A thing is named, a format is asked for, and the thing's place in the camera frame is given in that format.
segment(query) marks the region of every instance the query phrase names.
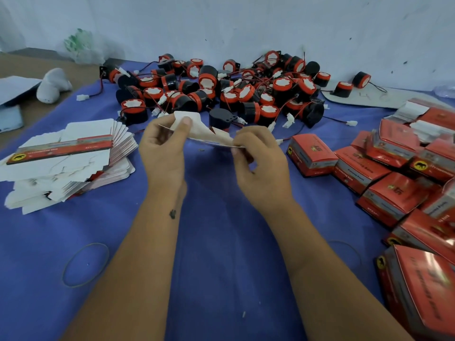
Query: blue tablecloth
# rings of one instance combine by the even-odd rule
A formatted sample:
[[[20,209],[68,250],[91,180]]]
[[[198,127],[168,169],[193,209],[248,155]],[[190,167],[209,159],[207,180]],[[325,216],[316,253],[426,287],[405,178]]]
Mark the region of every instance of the blue tablecloth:
[[[140,69],[142,63],[123,67]],[[76,101],[76,94],[92,94],[98,88],[99,83],[94,83],[67,98],[5,148],[1,158],[29,137],[58,131],[69,122],[116,118],[116,85],[105,84],[100,96]],[[350,127],[322,119],[311,130],[303,129],[317,134],[333,150],[349,145],[359,131],[377,127],[391,113],[328,105],[327,116],[359,122]],[[208,121],[208,113],[202,118]],[[289,129],[282,128],[284,121],[281,116],[276,138],[291,136],[301,127],[296,121]],[[285,151],[287,141],[281,147]],[[66,287],[65,264],[93,242],[106,244],[112,257],[144,199],[146,177],[139,153],[130,159],[136,172],[128,179],[65,203],[29,215],[0,207],[0,340],[56,340],[64,332],[95,284]],[[355,207],[357,197],[335,178],[303,178],[289,164],[295,199],[325,239],[344,241],[358,251],[361,260],[348,245],[330,243],[382,301],[372,261],[384,250],[380,239],[387,231]],[[185,165],[188,194],[180,220],[166,340],[305,339],[280,250],[264,219],[239,190],[230,153],[189,141]],[[0,183],[2,205],[11,189],[12,183]],[[101,247],[82,251],[68,268],[69,278],[74,283],[90,278],[104,256]]]

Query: plastic bag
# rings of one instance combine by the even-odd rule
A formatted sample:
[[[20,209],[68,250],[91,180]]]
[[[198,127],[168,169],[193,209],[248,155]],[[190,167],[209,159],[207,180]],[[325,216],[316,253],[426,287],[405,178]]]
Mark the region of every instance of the plastic bag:
[[[100,65],[111,56],[113,48],[99,34],[78,28],[75,34],[59,43],[56,51],[78,64]]]

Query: white plastic connector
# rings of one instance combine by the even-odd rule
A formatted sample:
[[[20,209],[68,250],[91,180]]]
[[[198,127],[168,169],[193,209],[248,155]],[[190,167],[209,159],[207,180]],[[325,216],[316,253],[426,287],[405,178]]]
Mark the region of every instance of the white plastic connector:
[[[290,126],[292,126],[295,122],[295,118],[293,115],[291,115],[291,113],[289,113],[287,115],[287,122],[283,125],[283,128],[289,128]]]
[[[76,100],[77,100],[78,102],[82,102],[82,101],[84,101],[84,100],[87,100],[88,98],[90,98],[90,96],[89,96],[88,94],[78,94],[78,95],[76,96]]]
[[[159,108],[154,108],[154,109],[152,110],[152,112],[151,112],[151,115],[152,115],[152,116],[156,116],[156,115],[158,115],[158,114],[160,113],[160,111],[161,111],[161,110],[160,110]]]
[[[226,87],[225,89],[223,89],[223,93],[228,93],[228,92],[230,92],[233,88],[234,88],[234,86]]]
[[[238,116],[237,116],[236,122],[240,123],[241,125],[247,125],[248,124],[247,121],[245,121],[242,117],[238,117]]]
[[[131,75],[130,75],[126,70],[124,70],[122,67],[118,67],[117,70],[118,70],[120,73],[122,73],[122,74],[128,76],[128,78],[131,77]]]
[[[272,79],[276,79],[278,76],[280,76],[281,74],[283,73],[282,70],[279,70],[278,72],[276,72],[274,75],[272,75]]]
[[[273,121],[272,123],[270,123],[270,125],[267,127],[267,129],[270,131],[270,133],[275,129],[275,125],[277,123],[275,121]]]
[[[166,100],[168,100],[168,97],[166,97],[165,94],[163,94],[161,97],[160,97],[160,100],[158,101],[158,105],[163,105]]]

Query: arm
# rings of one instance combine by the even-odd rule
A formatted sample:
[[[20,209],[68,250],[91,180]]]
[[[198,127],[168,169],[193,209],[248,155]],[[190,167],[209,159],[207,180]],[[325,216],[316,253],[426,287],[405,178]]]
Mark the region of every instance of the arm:
[[[169,115],[159,123],[170,126],[174,120]],[[148,193],[63,340],[164,339],[178,223],[187,189],[183,143],[190,128],[191,120],[182,120],[168,140],[158,120],[144,131],[139,152]]]
[[[265,127],[246,127],[234,149],[237,182],[270,226],[309,340],[409,340],[411,336],[332,251],[293,200],[286,156]]]

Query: finger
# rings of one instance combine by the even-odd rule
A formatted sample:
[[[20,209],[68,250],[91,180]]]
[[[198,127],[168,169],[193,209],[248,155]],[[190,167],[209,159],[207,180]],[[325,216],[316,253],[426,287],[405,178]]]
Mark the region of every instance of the finger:
[[[231,148],[231,153],[234,158],[234,168],[237,182],[244,182],[248,179],[249,175],[252,175],[250,168],[248,167],[247,158],[242,151],[236,147]]]
[[[233,141],[234,146],[243,146],[248,153],[260,163],[267,152],[267,146],[255,134],[245,132],[237,134]]]
[[[166,130],[161,125],[170,128],[174,122],[175,122],[174,114],[154,119],[145,128],[144,134],[142,135],[142,140],[149,141],[154,144],[161,144],[162,142],[159,141],[159,137],[162,134],[162,132]]]
[[[193,121],[188,116],[182,118],[177,128],[172,134],[171,138],[167,141],[168,146],[175,147],[175,149],[182,150],[188,135],[190,134],[191,125]]]
[[[267,127],[264,126],[248,126],[243,127],[241,130],[237,132],[237,134],[243,133],[253,133],[255,134],[265,145],[269,148],[274,148],[277,145],[277,141],[275,137],[270,133]]]

